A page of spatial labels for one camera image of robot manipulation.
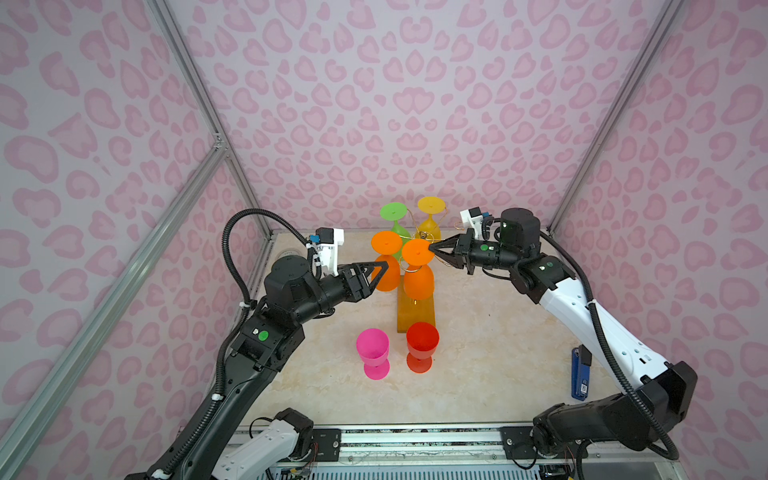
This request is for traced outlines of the orange wine glass front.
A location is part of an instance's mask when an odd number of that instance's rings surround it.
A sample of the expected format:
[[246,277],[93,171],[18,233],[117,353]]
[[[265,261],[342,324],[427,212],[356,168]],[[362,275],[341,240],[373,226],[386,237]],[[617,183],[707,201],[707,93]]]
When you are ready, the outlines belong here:
[[435,255],[429,246],[426,240],[413,239],[402,248],[402,259],[407,264],[404,292],[412,300],[426,300],[434,294],[434,273],[430,262]]

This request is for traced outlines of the pink wine glass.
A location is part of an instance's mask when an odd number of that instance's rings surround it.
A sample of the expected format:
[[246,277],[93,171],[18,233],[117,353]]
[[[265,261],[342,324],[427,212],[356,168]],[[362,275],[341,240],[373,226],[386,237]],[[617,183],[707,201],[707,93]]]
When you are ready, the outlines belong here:
[[390,339],[386,332],[376,328],[364,330],[357,337],[356,350],[369,379],[383,380],[389,374]]

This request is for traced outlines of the red wine glass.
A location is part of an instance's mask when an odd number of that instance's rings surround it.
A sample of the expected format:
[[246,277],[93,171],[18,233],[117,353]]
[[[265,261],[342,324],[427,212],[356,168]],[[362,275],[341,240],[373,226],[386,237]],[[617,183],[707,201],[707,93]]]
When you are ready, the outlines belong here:
[[408,368],[418,374],[429,371],[433,364],[433,355],[440,342],[437,328],[426,322],[414,323],[406,332]]

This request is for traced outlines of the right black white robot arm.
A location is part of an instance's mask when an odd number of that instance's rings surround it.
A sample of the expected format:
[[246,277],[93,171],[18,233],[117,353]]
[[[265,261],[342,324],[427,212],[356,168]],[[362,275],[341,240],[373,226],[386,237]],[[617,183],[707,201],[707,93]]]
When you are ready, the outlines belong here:
[[557,404],[537,415],[530,437],[538,455],[552,458],[575,444],[580,463],[590,445],[618,442],[632,451],[679,459],[670,432],[686,418],[697,373],[684,361],[667,360],[607,311],[582,266],[541,230],[530,210],[506,209],[484,218],[479,231],[468,228],[429,249],[468,274],[506,272],[506,281],[565,325],[618,385],[612,396]]

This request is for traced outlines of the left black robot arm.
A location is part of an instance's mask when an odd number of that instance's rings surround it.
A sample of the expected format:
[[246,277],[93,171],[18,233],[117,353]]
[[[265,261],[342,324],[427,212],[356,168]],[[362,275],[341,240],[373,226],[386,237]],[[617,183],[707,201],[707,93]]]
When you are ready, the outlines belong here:
[[370,297],[387,270],[383,261],[350,263],[318,279],[304,257],[277,260],[264,279],[264,296],[220,347],[211,391],[171,446],[137,478],[212,478],[251,405],[303,342],[305,323]]

